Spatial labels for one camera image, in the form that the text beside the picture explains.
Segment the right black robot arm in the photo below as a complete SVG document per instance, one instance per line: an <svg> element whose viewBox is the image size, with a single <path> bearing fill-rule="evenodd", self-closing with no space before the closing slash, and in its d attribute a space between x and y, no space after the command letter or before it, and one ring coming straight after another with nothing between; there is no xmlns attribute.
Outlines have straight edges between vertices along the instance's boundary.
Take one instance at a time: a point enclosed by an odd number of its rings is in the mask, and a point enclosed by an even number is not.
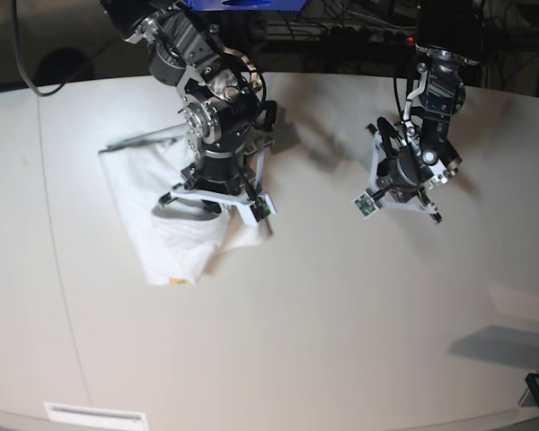
<svg viewBox="0 0 539 431"><path fill-rule="evenodd" d="M262 72L224 44L216 24L183 2L103 1L101 6L123 40L146 42L150 74L174 87L182 100L193 160L161 197L161 206L185 200L201 202L210 212L234 207L251 226L274 214L261 185L264 152L272 142L252 134L270 132L277 113Z"/></svg>

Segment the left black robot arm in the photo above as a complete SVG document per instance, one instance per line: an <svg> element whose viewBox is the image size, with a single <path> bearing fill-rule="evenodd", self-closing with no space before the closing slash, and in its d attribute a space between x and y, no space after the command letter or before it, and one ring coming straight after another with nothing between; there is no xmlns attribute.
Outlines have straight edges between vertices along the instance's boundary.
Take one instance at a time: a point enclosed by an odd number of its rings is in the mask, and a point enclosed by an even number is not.
<svg viewBox="0 0 539 431"><path fill-rule="evenodd" d="M417 57L406 81L398 119L367 126L373 137L369 185L354 203L364 217L391 208L442 216L429 191L456 176L462 158L448 138L452 117L463 107L462 66L482 58L482 1L420 2Z"/></svg>

